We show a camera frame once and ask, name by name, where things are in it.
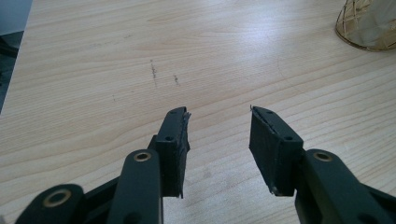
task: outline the black plastic part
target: black plastic part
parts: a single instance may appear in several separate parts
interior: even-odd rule
[[[152,135],[151,141],[148,144],[148,149],[155,150],[156,139],[157,139],[157,134]]]
[[[301,168],[322,215],[320,222],[310,223],[392,223],[367,188],[336,155],[319,149],[307,150]]]
[[[155,150],[160,155],[163,197],[183,198],[187,152],[190,150],[187,135],[190,115],[186,107],[169,111],[158,135],[153,137]]]
[[[4,54],[11,58],[17,58],[18,50],[19,49],[10,46],[2,37],[0,37],[0,54]]]
[[[85,218],[84,193],[78,185],[59,185],[37,195],[16,224],[72,224]]]
[[[293,165],[304,155],[301,137],[275,112],[253,106],[249,148],[269,190],[292,196]]]
[[[393,223],[396,223],[396,198],[385,192],[382,192],[381,190],[373,189],[367,185],[363,186],[367,188],[373,198],[388,213],[388,216],[392,218]]]
[[[118,182],[119,178],[114,178],[85,194],[88,213],[84,221],[85,224],[106,223]]]
[[[316,199],[312,195],[311,189],[308,187],[303,174],[298,171],[294,173],[295,185],[297,187],[294,205],[296,207],[300,223],[320,223],[323,216],[320,213]]]
[[[156,151],[142,149],[127,156],[107,223],[163,223],[160,158]]]

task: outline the wood grain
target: wood grain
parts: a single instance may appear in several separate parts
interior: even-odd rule
[[[250,105],[396,195],[396,54],[339,39],[344,2],[35,0],[0,118],[0,214],[120,174],[185,105],[185,199],[165,223],[298,223],[248,149]]]

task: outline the screw hole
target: screw hole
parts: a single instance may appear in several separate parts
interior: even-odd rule
[[[136,155],[134,155],[134,159],[136,161],[148,161],[151,158],[151,154],[147,152],[141,152]]]
[[[378,223],[378,221],[375,219],[375,217],[372,217],[368,214],[362,213],[358,215],[358,219],[362,222],[362,223],[367,223],[367,224],[376,224]]]
[[[58,189],[44,199],[43,205],[46,207],[56,207],[65,203],[71,196],[72,192],[69,189]]]
[[[324,152],[315,152],[314,157],[320,161],[332,161],[332,157]]]

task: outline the light wood surface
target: light wood surface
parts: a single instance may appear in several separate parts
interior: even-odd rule
[[[165,223],[298,223],[248,149],[251,105],[396,196],[396,51],[339,39],[343,4],[35,0],[0,118],[0,214],[12,223],[44,189],[119,175],[182,105],[185,199],[164,200]]]

